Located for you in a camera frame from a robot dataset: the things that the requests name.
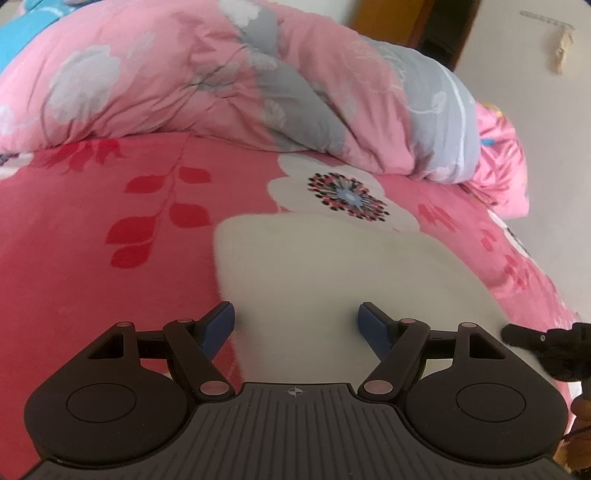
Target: door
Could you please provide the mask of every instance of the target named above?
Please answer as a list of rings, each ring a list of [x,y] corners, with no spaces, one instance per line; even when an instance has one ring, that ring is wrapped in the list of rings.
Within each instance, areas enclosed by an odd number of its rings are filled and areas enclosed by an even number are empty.
[[[375,40],[406,46],[424,4],[425,0],[362,0],[353,29]]]

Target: white flower pattern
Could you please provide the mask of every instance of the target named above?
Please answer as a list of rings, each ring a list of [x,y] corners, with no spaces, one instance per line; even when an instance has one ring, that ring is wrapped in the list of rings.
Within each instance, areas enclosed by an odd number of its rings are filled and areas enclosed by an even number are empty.
[[[267,99],[265,100],[265,110],[262,114],[262,120],[269,128],[281,130],[285,127],[287,115],[279,103],[275,100]]]
[[[21,168],[26,167],[33,161],[32,153],[21,153],[16,157],[11,157],[0,165],[0,180],[12,177]]]
[[[377,45],[377,49],[382,54],[382,58],[396,71],[402,88],[404,88],[404,83],[407,81],[406,68],[408,68],[408,66],[384,43],[379,43],[379,45]],[[441,115],[445,111],[446,103],[447,93],[444,91],[439,91],[433,95],[433,98],[431,99],[431,108],[429,109],[418,110],[417,108],[413,108],[410,104],[405,106],[409,112],[416,113],[417,115],[425,115],[427,113]]]
[[[142,33],[133,43],[129,51],[127,52],[127,58],[130,60],[141,57],[148,53],[154,46],[154,40],[156,39],[156,33],[148,31]]]
[[[517,252],[522,255],[523,257],[533,261],[527,250],[523,247],[522,243],[519,239],[511,232],[507,224],[499,218],[499,216],[495,212],[491,212],[488,210],[488,216],[491,217],[491,220],[495,222],[499,227],[503,229],[506,239],[509,241],[511,246],[517,250]]]
[[[404,98],[402,86],[397,82],[397,78],[383,79],[382,76],[370,75],[368,72],[380,71],[384,67],[390,68],[386,60],[374,48],[363,39],[353,41],[345,46],[349,50],[347,55],[343,55],[343,67],[347,68],[358,83],[363,85],[372,93],[394,93]]]
[[[258,50],[251,50],[248,61],[255,70],[277,70],[277,59]]]
[[[50,81],[47,103],[60,125],[72,120],[87,122],[109,102],[119,79],[121,60],[108,45],[75,51]]]
[[[261,6],[250,0],[219,0],[222,13],[238,28],[246,28],[258,18]]]
[[[446,183],[452,181],[453,170],[450,167],[439,167],[431,172],[427,172],[426,179],[437,183]]]
[[[287,177],[271,180],[267,190],[285,210],[330,215],[386,231],[419,231],[416,218],[386,198],[368,172],[349,165],[331,167],[301,154],[280,155],[278,162]]]
[[[0,105],[0,135],[10,135],[14,130],[14,114],[6,105]]]

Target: pink floral bedsheet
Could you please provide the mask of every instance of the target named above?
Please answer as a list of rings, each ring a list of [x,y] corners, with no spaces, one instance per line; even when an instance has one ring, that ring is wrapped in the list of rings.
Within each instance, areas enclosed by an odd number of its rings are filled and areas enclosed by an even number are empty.
[[[214,238],[228,219],[299,212],[422,232],[457,255],[514,323],[546,330],[574,317],[502,221],[459,187],[374,176],[326,155],[181,133],[88,140],[5,161],[0,198],[0,472],[8,479],[37,460],[22,420],[27,397],[77,351],[117,321],[158,329],[222,299]],[[230,343],[216,362],[241,383]]]

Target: flower motif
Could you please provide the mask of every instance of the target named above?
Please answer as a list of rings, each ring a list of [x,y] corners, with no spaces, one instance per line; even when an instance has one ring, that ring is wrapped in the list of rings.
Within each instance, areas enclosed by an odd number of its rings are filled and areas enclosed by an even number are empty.
[[[121,64],[110,53],[108,45],[75,51],[51,79],[47,103],[60,125],[72,120],[88,121],[106,107]]]
[[[275,100],[265,100],[265,110],[262,113],[262,121],[269,128],[282,130],[287,122],[287,115],[281,105]]]
[[[280,155],[278,162],[287,177],[272,180],[267,190],[286,210],[331,215],[389,231],[419,230],[416,218],[386,198],[376,178],[363,170],[331,167],[301,154]]]
[[[21,153],[10,157],[4,162],[0,161],[0,180],[12,177],[21,168],[26,167],[33,161],[32,153]]]
[[[450,167],[439,167],[435,170],[425,173],[427,180],[435,181],[437,183],[447,183],[453,181],[453,169]]]
[[[367,48],[370,48],[373,51],[368,52],[366,50]],[[396,47],[393,47],[392,45],[387,44],[385,42],[375,40],[370,40],[369,42],[365,42],[364,40],[358,40],[349,45],[349,49],[353,52],[353,58],[355,58],[356,61],[364,63],[373,62],[374,64],[372,68],[369,70],[363,68],[359,69],[359,74],[356,74],[355,77],[360,83],[363,83],[367,87],[369,87],[367,71],[372,72],[376,68],[382,69],[384,67],[384,64],[387,64],[389,67],[391,67],[391,69],[395,72],[395,76],[400,81],[399,84],[395,81],[392,81],[390,85],[385,85],[385,89],[384,86],[382,86],[379,89],[375,89],[375,86],[370,87],[373,93],[396,93],[397,91],[404,90],[404,84],[407,82],[406,69],[408,68],[408,66],[398,56],[394,48]],[[418,106],[410,105],[408,101],[408,98],[405,98],[402,103],[403,105],[405,105],[407,110],[412,113],[415,113],[417,115],[424,115],[427,113],[441,115],[445,111],[445,107],[447,104],[447,93],[442,90],[435,93],[435,95],[433,95],[431,99],[431,106],[427,109],[418,109]]]
[[[6,105],[0,105],[0,135],[10,135],[14,130],[14,114]]]
[[[228,20],[239,28],[246,28],[261,12],[261,6],[251,0],[219,0],[219,6]]]
[[[153,31],[142,33],[138,38],[136,38],[133,45],[128,50],[127,58],[136,59],[141,55],[148,53],[152,49],[152,46],[154,46],[155,38],[156,34]]]
[[[517,252],[520,255],[522,255],[523,257],[525,257],[529,260],[532,260],[530,254],[527,252],[527,250],[525,249],[525,247],[523,246],[521,241],[519,241],[519,239],[515,236],[515,234],[507,226],[507,224],[503,220],[501,220],[496,215],[496,213],[491,212],[490,210],[488,210],[488,216],[491,217],[493,222],[495,222],[498,226],[500,226],[503,229],[503,232],[505,233],[505,237],[507,238],[507,240],[509,240],[509,243],[511,244],[511,246],[513,248],[515,248],[515,250],[517,250]]]
[[[205,90],[214,93],[223,92],[232,88],[238,79],[241,64],[235,61],[218,66],[207,64],[203,65],[196,72],[191,81],[192,86],[197,90]]]
[[[179,159],[165,175],[141,175],[128,182],[125,193],[159,194],[164,201],[156,212],[125,217],[111,227],[105,244],[119,246],[111,257],[112,267],[136,268],[146,263],[158,238],[158,226],[167,216],[173,225],[183,229],[212,224],[209,213],[203,206],[177,201],[176,188],[179,181],[199,185],[211,183],[212,178],[207,170],[182,166]]]
[[[251,50],[248,63],[255,70],[277,70],[277,59],[258,50]]]
[[[384,72],[390,69],[387,59],[384,59],[380,52],[369,45],[365,40],[359,39],[351,42],[345,47],[347,55],[343,55],[343,66],[349,70],[358,83],[363,85],[372,93],[403,94],[402,86],[395,74],[389,79],[382,79],[382,76],[368,72]]]

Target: white wall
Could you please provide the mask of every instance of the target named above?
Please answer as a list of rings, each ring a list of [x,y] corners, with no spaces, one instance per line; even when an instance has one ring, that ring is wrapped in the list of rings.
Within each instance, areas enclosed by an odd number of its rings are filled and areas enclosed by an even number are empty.
[[[0,25],[4,25],[8,22],[17,11],[18,2],[9,1],[0,7]]]
[[[348,24],[358,0],[271,0],[278,4],[299,8],[304,12],[332,17],[335,21]]]
[[[562,76],[548,64],[573,24]],[[530,169],[531,213],[511,222],[567,304],[591,321],[591,7],[583,0],[483,0],[456,73],[515,124]]]

